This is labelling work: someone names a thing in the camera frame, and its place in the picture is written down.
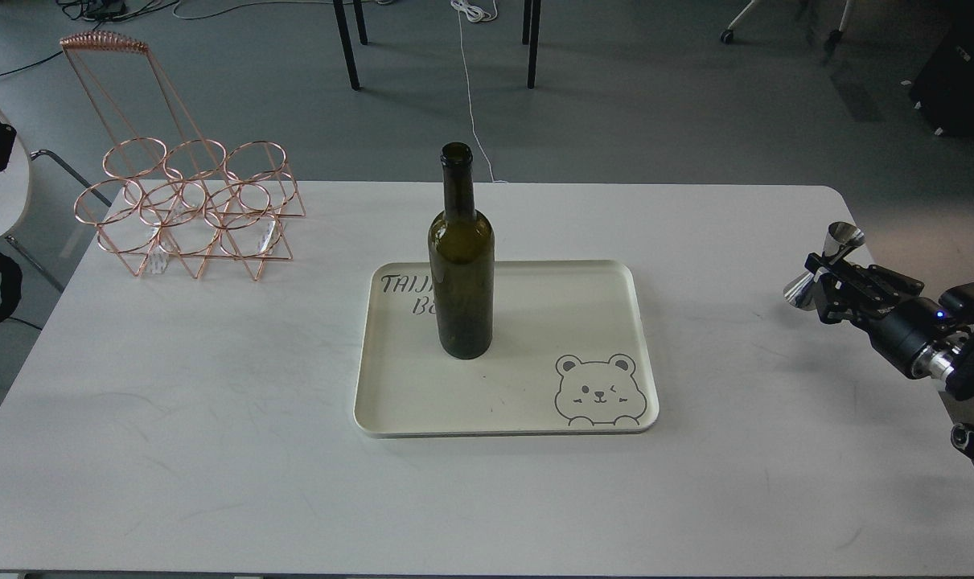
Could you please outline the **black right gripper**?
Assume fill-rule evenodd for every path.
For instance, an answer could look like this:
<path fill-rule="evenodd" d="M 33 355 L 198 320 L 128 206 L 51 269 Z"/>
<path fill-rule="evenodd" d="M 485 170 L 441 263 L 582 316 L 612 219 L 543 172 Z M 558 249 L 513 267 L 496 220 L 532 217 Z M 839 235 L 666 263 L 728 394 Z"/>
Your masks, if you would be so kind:
<path fill-rule="evenodd" d="M 873 350 L 887 359 L 909 379 L 943 372 L 931 367 L 945 359 L 954 347 L 952 337 L 958 322 L 940 304 L 921 296 L 924 283 L 890 269 L 855 269 L 847 253 L 809 253 L 805 261 L 805 280 L 815 281 L 813 304 L 824 325 L 843 322 L 843 306 L 848 304 L 848 319 L 869 336 Z"/>

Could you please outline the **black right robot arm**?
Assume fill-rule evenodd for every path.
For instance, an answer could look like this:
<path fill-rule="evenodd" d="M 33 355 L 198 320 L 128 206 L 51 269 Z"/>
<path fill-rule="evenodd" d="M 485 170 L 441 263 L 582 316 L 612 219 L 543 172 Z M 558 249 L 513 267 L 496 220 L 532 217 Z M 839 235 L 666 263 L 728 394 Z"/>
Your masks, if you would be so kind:
<path fill-rule="evenodd" d="M 870 346 L 909 379 L 930 377 L 954 400 L 974 396 L 974 282 L 938 301 L 920 280 L 877 265 L 835 264 L 811 253 L 812 304 L 825 325 L 847 320 Z"/>

